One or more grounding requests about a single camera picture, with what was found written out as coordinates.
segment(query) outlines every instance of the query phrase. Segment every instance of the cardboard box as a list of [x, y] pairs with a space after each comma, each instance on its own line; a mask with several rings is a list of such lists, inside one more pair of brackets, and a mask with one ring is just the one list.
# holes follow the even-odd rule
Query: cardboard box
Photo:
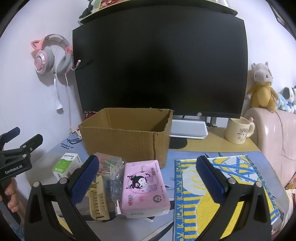
[[71, 174], [82, 166], [78, 154], [65, 153], [58, 163], [53, 167], [52, 172], [55, 177], [60, 180], [63, 177], [69, 178]]
[[119, 156], [124, 161], [158, 160], [168, 155], [173, 111], [169, 109], [105, 108], [79, 125], [88, 154]]

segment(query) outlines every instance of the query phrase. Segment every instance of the white wall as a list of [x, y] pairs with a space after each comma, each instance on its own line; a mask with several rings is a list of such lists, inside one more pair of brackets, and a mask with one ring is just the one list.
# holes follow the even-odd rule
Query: white wall
[[[17, 148], [40, 133], [44, 141], [32, 153], [32, 160], [35, 161], [68, 136], [65, 77], [59, 76], [57, 83], [64, 111], [61, 113], [55, 110], [53, 76], [51, 73], [37, 75], [30, 42], [57, 33], [72, 43], [72, 30], [79, 26], [78, 17], [87, 6], [86, 0], [30, 0], [0, 38], [0, 134], [16, 126], [21, 129], [20, 135], [6, 144], [5, 149]], [[64, 54], [59, 47], [57, 63]], [[68, 74], [68, 80], [72, 126], [77, 127], [83, 115], [72, 71]], [[30, 188], [28, 184], [23, 184], [18, 182], [25, 193]]]
[[[252, 63], [268, 62], [273, 75], [272, 87], [279, 92], [285, 86], [296, 85], [296, 40], [276, 20], [265, 0], [228, 0], [231, 8], [244, 20], [249, 70]], [[247, 89], [253, 85], [253, 73], [248, 73]], [[246, 102], [242, 114], [250, 107]]]

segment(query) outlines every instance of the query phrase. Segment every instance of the headphones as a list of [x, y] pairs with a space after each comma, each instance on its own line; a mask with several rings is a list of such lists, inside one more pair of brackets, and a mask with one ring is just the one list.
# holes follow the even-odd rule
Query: headphones
[[54, 67], [54, 53], [50, 47], [45, 47], [43, 49], [44, 42], [54, 41], [61, 44], [63, 49], [65, 50], [65, 55], [59, 62], [57, 66], [57, 74], [65, 75], [70, 69], [73, 69], [73, 48], [70, 43], [59, 34], [50, 34], [47, 35], [44, 39], [34, 40], [31, 42], [31, 46], [35, 49], [35, 69], [39, 74], [44, 74], [52, 70]]

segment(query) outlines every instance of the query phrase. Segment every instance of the open cardboard box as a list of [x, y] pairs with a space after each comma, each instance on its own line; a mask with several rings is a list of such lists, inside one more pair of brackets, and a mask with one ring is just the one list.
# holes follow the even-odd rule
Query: open cardboard box
[[79, 125], [88, 154], [119, 156], [127, 162], [158, 160], [165, 166], [173, 111], [105, 108]]

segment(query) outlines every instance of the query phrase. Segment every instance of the white mug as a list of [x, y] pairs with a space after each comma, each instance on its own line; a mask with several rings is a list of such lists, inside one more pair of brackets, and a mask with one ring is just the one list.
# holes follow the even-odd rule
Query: white mug
[[254, 130], [255, 124], [246, 118], [230, 118], [227, 123], [225, 138], [232, 143], [243, 144], [254, 133]]

